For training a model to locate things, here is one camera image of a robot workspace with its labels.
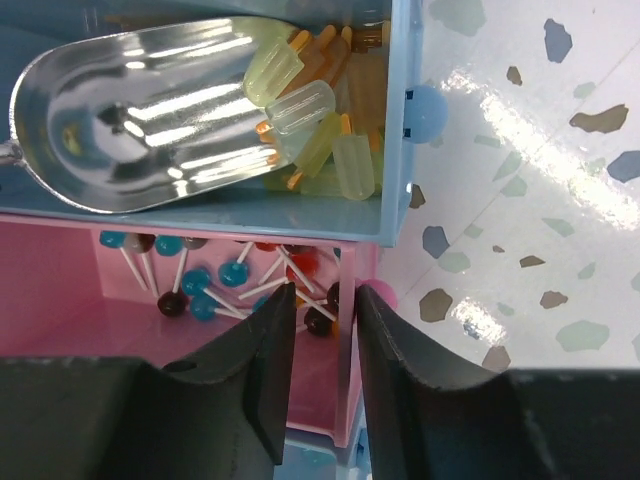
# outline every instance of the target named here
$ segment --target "tile floor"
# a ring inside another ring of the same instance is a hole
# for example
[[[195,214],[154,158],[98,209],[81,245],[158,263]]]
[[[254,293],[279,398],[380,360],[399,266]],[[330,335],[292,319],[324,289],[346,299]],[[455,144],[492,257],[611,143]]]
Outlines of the tile floor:
[[[399,313],[496,370],[639,367],[640,1],[426,0],[424,18],[450,121],[382,258]]]

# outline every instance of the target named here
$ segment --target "lollipop stick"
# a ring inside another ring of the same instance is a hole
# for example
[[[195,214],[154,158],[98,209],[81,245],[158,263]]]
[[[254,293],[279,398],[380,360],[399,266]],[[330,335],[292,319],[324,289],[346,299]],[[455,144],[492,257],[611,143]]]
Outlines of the lollipop stick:
[[[244,320],[245,318],[247,318],[247,316],[243,315],[242,313],[237,314],[225,308],[216,308],[215,312],[217,315],[224,315],[225,317],[237,318],[238,320]]]
[[[282,247],[278,247],[278,253],[280,253],[280,257],[282,257],[282,260],[284,261],[284,263],[286,263],[287,266],[291,270],[293,270],[293,272],[297,275],[300,281],[304,283],[304,286],[307,287],[311,293],[314,293],[316,291],[316,287],[314,287],[313,283],[311,283],[309,279],[305,276],[305,274],[302,273],[302,271],[298,268],[296,263],[289,258],[289,255],[286,254],[286,252],[282,249]]]
[[[241,295],[238,295],[238,300],[244,300],[245,298],[251,297],[252,295],[255,295],[260,292],[264,292],[265,290],[269,290],[270,288],[277,287],[278,285],[282,285],[283,283],[286,283],[286,282],[287,282],[287,277],[282,277],[277,280],[273,280],[269,283],[265,283],[264,285],[256,287],[253,290],[249,290],[247,292],[244,292]]]
[[[242,253],[238,257],[238,260],[236,260],[236,263],[244,262],[244,259],[247,258],[247,255],[249,255],[249,252],[251,251],[251,247],[253,247],[253,242],[248,242],[242,249]]]
[[[302,293],[297,288],[296,288],[296,295],[298,295],[302,300],[304,300],[309,305],[311,305],[313,308],[318,310],[321,314],[323,314],[325,317],[327,317],[332,322],[335,322],[337,320],[336,316],[333,313],[331,313],[329,310],[324,308],[322,305],[318,304],[318,302],[316,302],[315,300],[312,300],[309,296],[305,295],[304,293]]]
[[[242,316],[242,312],[240,310],[238,310],[236,307],[234,307],[233,305],[231,305],[229,302],[227,302],[224,298],[222,298],[220,295],[218,295],[215,292],[212,292],[211,289],[209,288],[205,288],[204,290],[202,290],[203,293],[209,295],[211,298],[213,298],[216,302],[218,302],[220,305],[222,305],[223,307],[231,310],[233,313],[235,313],[236,315],[240,315]]]
[[[151,285],[153,296],[158,298],[160,296],[160,292],[158,292],[156,276],[153,274],[153,265],[151,265],[151,259],[149,258],[148,253],[142,254],[142,264],[144,265],[145,272],[147,272],[147,279],[149,279],[149,285]]]
[[[262,278],[260,280],[258,280],[258,285],[262,285],[264,282],[269,280],[269,277],[271,277],[271,275],[273,275],[273,272],[276,271],[276,268],[278,268],[278,265],[280,265],[281,263],[282,263],[282,257],[278,257],[278,260],[276,260],[274,262],[274,264],[269,267],[269,270],[267,270],[264,273]]]
[[[144,281],[144,278],[142,278],[142,275],[140,274],[140,270],[138,270],[138,267],[133,261],[133,258],[131,258],[131,255],[129,254],[129,252],[122,247],[120,248],[120,251],[122,252],[122,256],[124,257],[124,259],[127,261],[127,264],[131,269],[131,273],[133,273],[133,276],[136,277],[136,280],[138,280],[138,283],[140,284],[140,288],[142,288],[145,292],[149,290],[149,287],[147,287],[147,284]]]
[[[176,279],[173,281],[173,293],[178,293],[180,288],[180,282],[182,282],[182,274],[184,273],[184,267],[187,264],[187,257],[189,256],[189,249],[183,248],[180,254],[180,262],[178,263],[178,272],[176,273]]]

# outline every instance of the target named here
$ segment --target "toy popsicle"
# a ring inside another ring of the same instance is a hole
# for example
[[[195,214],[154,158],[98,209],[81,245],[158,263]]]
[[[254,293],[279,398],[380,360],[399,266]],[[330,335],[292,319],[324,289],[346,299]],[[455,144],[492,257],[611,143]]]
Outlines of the toy popsicle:
[[[326,164],[315,177],[304,177],[300,183],[300,194],[317,197],[342,197],[336,166]]]
[[[354,130],[366,133],[384,126],[387,115],[387,64],[381,55],[354,53],[347,66]]]
[[[326,82],[316,80],[270,103],[265,113],[278,133],[290,135],[314,126],[335,109],[333,90]]]
[[[155,238],[154,235],[129,233],[125,238],[124,246],[142,257],[142,264],[147,273],[147,280],[151,286],[151,291],[153,292],[153,296],[158,298],[160,296],[160,292],[158,292],[158,282],[156,281],[153,265],[151,264],[151,257],[149,255],[149,252],[153,249]]]
[[[351,27],[344,27],[340,36],[335,36],[325,49],[325,53],[329,57],[329,68],[320,78],[327,82],[331,88],[336,87],[347,68],[349,57],[351,57],[351,37]]]
[[[140,270],[138,270],[138,267],[133,261],[133,258],[131,258],[131,254],[127,251],[126,248],[124,248],[124,242],[126,238],[127,234],[124,232],[100,232],[100,244],[107,248],[117,248],[118,250],[120,250],[120,252],[122,252],[122,256],[127,262],[127,265],[129,265],[129,268],[131,269],[131,273],[133,273],[133,276],[136,277],[140,288],[142,288],[142,290],[144,291],[147,291],[149,287],[147,287],[144,278],[142,278]]]
[[[282,96],[298,90],[314,80],[323,78],[324,73],[331,66],[331,58],[327,56],[324,50],[337,33],[336,27],[328,25],[312,42],[306,44],[300,51],[300,60],[304,63],[304,68],[282,91]]]
[[[306,143],[300,155],[295,159],[296,171],[287,182],[289,190],[294,190],[302,176],[315,177],[325,164],[329,155],[333,140],[340,135],[340,115],[329,113]]]
[[[342,135],[333,141],[333,160],[342,194],[350,200],[366,200],[375,191],[369,139],[354,135],[349,115],[341,116]]]
[[[247,98],[258,107],[265,107],[278,98],[305,67],[299,54],[312,41],[312,35],[303,30],[291,43],[277,37],[259,47],[244,76]]]

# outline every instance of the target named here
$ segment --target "brown lollipop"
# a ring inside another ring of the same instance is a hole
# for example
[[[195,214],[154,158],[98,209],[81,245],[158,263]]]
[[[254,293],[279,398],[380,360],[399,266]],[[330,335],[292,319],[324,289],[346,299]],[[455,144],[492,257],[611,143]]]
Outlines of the brown lollipop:
[[[156,237],[154,235],[147,235],[145,233],[129,233],[124,240],[124,247],[142,257],[142,264],[144,265],[144,270],[147,273],[151,291],[153,292],[153,296],[158,298],[160,296],[160,292],[158,291],[158,283],[153,273],[153,265],[151,264],[151,256],[149,255],[149,251],[153,248],[155,239]]]

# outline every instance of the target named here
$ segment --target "metal scoop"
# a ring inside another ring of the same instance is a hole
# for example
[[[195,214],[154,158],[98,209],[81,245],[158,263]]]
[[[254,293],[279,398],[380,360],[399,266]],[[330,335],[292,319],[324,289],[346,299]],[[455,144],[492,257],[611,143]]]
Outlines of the metal scoop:
[[[234,17],[65,45],[36,58],[11,97],[1,164],[19,164],[63,201],[125,213],[290,163],[255,126],[243,91],[257,48],[295,28]]]

